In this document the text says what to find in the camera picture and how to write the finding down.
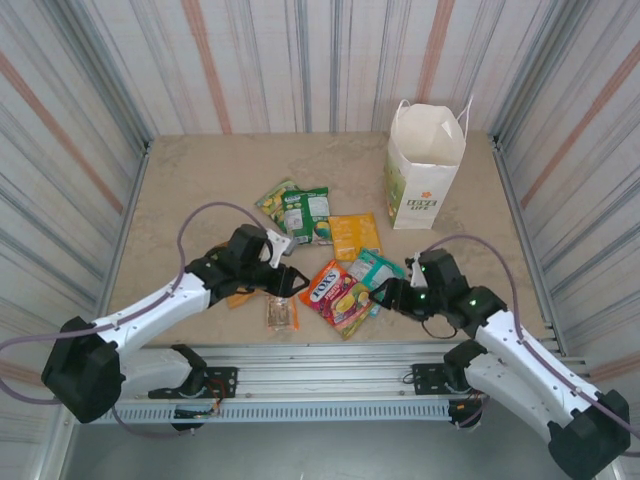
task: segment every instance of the candy bag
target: candy bag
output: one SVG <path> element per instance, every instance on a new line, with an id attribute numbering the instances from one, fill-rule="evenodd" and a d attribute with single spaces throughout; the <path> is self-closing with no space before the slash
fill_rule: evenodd
<path id="1" fill-rule="evenodd" d="M 343 339 L 349 338 L 369 314 L 369 290 L 331 260 L 311 281 L 300 300 L 318 312 Z"/>

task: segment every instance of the yellow snack bag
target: yellow snack bag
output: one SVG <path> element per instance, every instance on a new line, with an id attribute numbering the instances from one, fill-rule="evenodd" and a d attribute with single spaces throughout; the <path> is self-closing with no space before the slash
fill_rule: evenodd
<path id="1" fill-rule="evenodd" d="M 355 262 L 362 248 L 382 255 L 373 213 L 329 217 L 336 260 Z"/>

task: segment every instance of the teal snack bag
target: teal snack bag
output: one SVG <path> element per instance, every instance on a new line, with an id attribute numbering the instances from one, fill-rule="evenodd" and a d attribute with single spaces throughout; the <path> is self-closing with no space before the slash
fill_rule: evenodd
<path id="1" fill-rule="evenodd" d="M 351 264 L 348 273 L 369 290 L 378 288 L 387 278 L 404 278 L 402 267 L 366 248 L 360 250 L 358 258 Z M 369 315 L 377 316 L 381 308 L 380 305 L 374 306 Z"/>
<path id="2" fill-rule="evenodd" d="M 282 194 L 287 235 L 300 244 L 331 245 L 329 227 L 329 189 L 292 190 Z"/>

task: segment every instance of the green snack bag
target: green snack bag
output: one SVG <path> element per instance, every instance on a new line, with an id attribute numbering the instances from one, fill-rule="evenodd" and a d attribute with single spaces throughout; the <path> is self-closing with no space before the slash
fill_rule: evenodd
<path id="1" fill-rule="evenodd" d="M 280 230 L 285 233 L 287 232 L 287 227 L 284 224 L 282 194 L 288 190 L 299 190 L 299 188 L 292 180 L 286 179 L 255 203 L 256 206 L 269 215 L 271 220 L 276 222 Z"/>
<path id="2" fill-rule="evenodd" d="M 328 194 L 327 187 L 283 193 L 282 205 L 287 235 L 297 238 L 300 244 L 331 245 Z"/>

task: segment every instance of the black bracket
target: black bracket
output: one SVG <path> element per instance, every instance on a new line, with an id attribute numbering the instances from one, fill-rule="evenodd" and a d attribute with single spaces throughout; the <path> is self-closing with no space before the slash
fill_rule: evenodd
<path id="1" fill-rule="evenodd" d="M 416 395 L 467 393 L 458 392 L 451 386 L 442 363 L 416 363 L 411 365 L 411 375 L 413 376 L 413 389 Z"/>
<path id="2" fill-rule="evenodd" d="M 235 398 L 238 387 L 238 369 L 236 367 L 207 367 L 204 371 L 204 384 L 193 394 L 186 394 L 182 387 L 159 388 L 149 392 L 152 400 L 214 399 L 213 390 L 219 399 Z"/>

